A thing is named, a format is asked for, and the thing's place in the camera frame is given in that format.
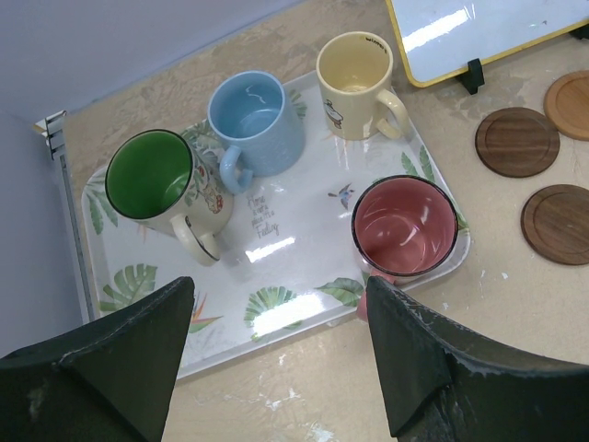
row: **whiteboard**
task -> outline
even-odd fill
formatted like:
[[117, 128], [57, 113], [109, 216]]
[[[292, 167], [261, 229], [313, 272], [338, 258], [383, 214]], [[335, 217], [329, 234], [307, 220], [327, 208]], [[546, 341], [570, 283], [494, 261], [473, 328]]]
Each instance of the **whiteboard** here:
[[405, 71], [417, 87], [466, 72], [470, 60], [489, 63], [589, 23], [589, 0], [387, 3]]

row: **red mug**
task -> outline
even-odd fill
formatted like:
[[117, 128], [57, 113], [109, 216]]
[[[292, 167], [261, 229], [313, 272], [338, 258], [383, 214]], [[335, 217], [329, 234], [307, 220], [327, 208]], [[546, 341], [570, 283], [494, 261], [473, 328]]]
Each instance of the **red mug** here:
[[[415, 279], [438, 267], [454, 249], [456, 210], [435, 184], [410, 175], [375, 182], [352, 213], [352, 237], [371, 275], [391, 283]], [[357, 309], [366, 315], [366, 292]]]

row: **white tray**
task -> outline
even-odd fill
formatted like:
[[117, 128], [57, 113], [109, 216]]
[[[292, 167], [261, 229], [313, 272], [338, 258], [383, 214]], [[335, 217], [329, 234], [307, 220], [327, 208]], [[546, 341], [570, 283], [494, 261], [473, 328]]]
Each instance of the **white tray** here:
[[[419, 174], [450, 194], [418, 135], [410, 143], [381, 135], [346, 142], [325, 123], [315, 72], [286, 89], [305, 122], [305, 152], [283, 174], [255, 179], [250, 191], [236, 197], [232, 218], [218, 236], [222, 260], [213, 267], [198, 265], [174, 238], [117, 216], [104, 193], [106, 168], [84, 189], [99, 316], [179, 276], [194, 279], [197, 302], [179, 378], [354, 311], [365, 275], [354, 259], [352, 209], [373, 181]], [[182, 135], [211, 161], [223, 152], [207, 122]], [[329, 196], [346, 186], [347, 203]], [[405, 290], [452, 272], [466, 258], [470, 235], [459, 218], [450, 259]]]

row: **wooden coaster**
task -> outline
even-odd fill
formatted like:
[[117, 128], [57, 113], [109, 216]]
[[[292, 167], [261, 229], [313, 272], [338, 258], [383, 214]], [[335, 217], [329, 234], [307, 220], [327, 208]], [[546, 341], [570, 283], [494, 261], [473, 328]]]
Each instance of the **wooden coaster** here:
[[536, 192], [522, 211], [522, 231], [544, 258], [569, 265], [589, 263], [589, 191], [559, 184]]
[[589, 141], [589, 71], [556, 80], [544, 98], [544, 112], [563, 134]]
[[559, 132], [544, 115], [527, 108], [506, 108], [485, 118], [475, 147], [489, 169], [510, 178], [548, 169], [560, 150]]

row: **countertop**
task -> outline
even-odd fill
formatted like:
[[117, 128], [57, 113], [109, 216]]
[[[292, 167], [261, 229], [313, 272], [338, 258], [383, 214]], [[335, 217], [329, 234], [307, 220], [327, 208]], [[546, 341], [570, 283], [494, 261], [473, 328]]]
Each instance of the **countertop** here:
[[[329, 39], [350, 30], [372, 31], [395, 46], [384, 0], [309, 0], [69, 115], [66, 153], [78, 219], [88, 178], [127, 138], [200, 121], [214, 88], [239, 71], [267, 70], [284, 82], [305, 74]], [[537, 256], [519, 226], [536, 190], [589, 187], [589, 143], [561, 135], [556, 162], [524, 180], [491, 172], [474, 149], [482, 118], [508, 106], [542, 111], [556, 78], [589, 67], [587, 51], [586, 41], [565, 35], [519, 52], [485, 66], [487, 84], [473, 97], [455, 80], [410, 86], [397, 57], [393, 86], [472, 234], [457, 271], [410, 295], [494, 340], [589, 364], [587, 268]], [[391, 440], [367, 325], [353, 317], [330, 325], [179, 381], [164, 440]]]

